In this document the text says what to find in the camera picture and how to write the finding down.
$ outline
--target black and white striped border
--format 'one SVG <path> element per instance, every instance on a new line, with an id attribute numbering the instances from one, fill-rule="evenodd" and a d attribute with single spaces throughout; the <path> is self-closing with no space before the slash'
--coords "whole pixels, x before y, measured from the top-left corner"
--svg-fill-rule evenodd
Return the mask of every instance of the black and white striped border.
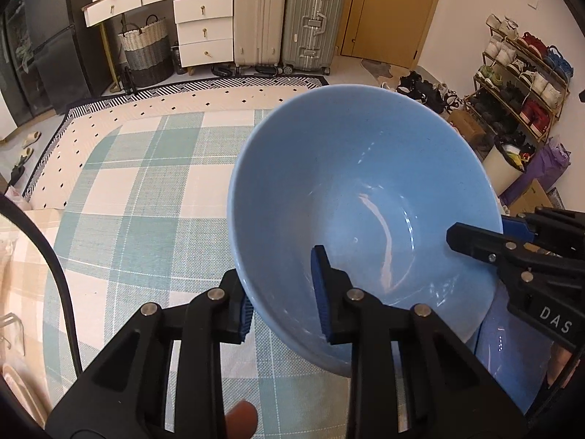
<path id="1" fill-rule="evenodd" d="M 305 86 L 307 89 L 315 89 L 321 86 L 327 86 L 328 83 L 323 76 L 279 76 L 275 78 L 257 77 L 257 76 L 240 76 L 234 78 L 211 78 L 202 80 L 192 80 L 189 82 L 177 82 L 174 84 L 167 84 L 164 86 L 151 87 L 142 89 L 138 94 L 132 95 L 118 95 L 106 96 L 91 101 L 79 102 L 75 107 L 70 108 L 65 116 L 63 122 L 53 135 L 51 142 L 45 148 L 43 155 L 40 157 L 33 174 L 31 175 L 26 188 L 24 189 L 23 197 L 29 201 L 33 194 L 34 187 L 39 180 L 49 156 L 59 143 L 59 140 L 71 124 L 71 121 L 82 117 L 86 114 L 94 113 L 99 110 L 110 109 L 129 102 L 142 101 L 153 97 L 160 97 L 171 94 L 178 94 L 181 92 L 191 92 L 192 90 L 204 89 L 218 89 L 219 87 L 251 87 L 251 86 Z"/>

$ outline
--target woven basket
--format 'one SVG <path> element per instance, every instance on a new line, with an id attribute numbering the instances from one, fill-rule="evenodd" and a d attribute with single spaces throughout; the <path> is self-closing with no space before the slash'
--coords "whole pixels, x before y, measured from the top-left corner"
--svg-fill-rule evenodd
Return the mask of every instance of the woven basket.
<path id="1" fill-rule="evenodd" d="M 149 24 L 148 20 L 153 16 L 157 18 L 156 15 L 150 15 L 143 28 L 128 23 L 127 26 L 135 26 L 136 29 L 127 31 L 125 27 L 118 35 L 137 87 L 151 86 L 173 74 L 171 44 L 165 19 L 157 18 Z"/>

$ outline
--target slipper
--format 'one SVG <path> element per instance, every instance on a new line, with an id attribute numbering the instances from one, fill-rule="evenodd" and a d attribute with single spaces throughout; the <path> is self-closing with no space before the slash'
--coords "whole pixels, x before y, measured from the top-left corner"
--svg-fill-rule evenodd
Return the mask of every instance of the slipper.
<path id="1" fill-rule="evenodd" d="M 16 185 L 16 183 L 18 183 L 18 180 L 20 180 L 23 174 L 24 165 L 15 165 L 15 167 L 12 169 L 12 173 L 10 173 L 10 182 L 8 182 L 8 186 L 13 187 L 14 185 Z"/>
<path id="2" fill-rule="evenodd" d="M 20 160 L 18 161 L 16 166 L 20 167 L 20 166 L 24 165 L 28 161 L 30 156 L 33 154 L 33 152 L 34 152 L 34 148 L 32 148 L 32 147 L 28 147 L 27 149 L 24 149 L 20 153 Z"/>
<path id="3" fill-rule="evenodd" d="M 25 149 L 29 145 L 33 145 L 34 142 L 39 140 L 41 133 L 39 131 L 29 133 L 22 142 L 22 148 Z"/>

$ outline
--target white dresser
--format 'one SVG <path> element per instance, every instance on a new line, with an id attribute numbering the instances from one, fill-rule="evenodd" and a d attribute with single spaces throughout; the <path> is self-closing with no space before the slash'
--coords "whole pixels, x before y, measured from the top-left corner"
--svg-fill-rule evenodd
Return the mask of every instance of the white dresser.
<path id="1" fill-rule="evenodd" d="M 174 0 L 183 67 L 233 61 L 233 0 Z"/>

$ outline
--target basket handle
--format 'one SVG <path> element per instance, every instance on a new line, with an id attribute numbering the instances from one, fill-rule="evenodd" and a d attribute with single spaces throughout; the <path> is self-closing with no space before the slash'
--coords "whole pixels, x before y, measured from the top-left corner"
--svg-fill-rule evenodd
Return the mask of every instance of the basket handle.
<path id="1" fill-rule="evenodd" d="M 142 29 L 138 25 L 135 25 L 134 23 L 124 23 L 124 20 L 122 20 L 122 36 L 128 31 L 128 26 L 136 26 L 138 34 L 142 34 Z"/>
<path id="2" fill-rule="evenodd" d="M 156 18 L 156 21 L 159 21 L 159 17 L 156 14 L 151 14 L 151 15 L 148 15 L 148 17 L 146 18 L 146 24 L 147 25 L 148 25 L 148 20 L 150 20 L 150 17 L 151 16 L 154 16 Z"/>

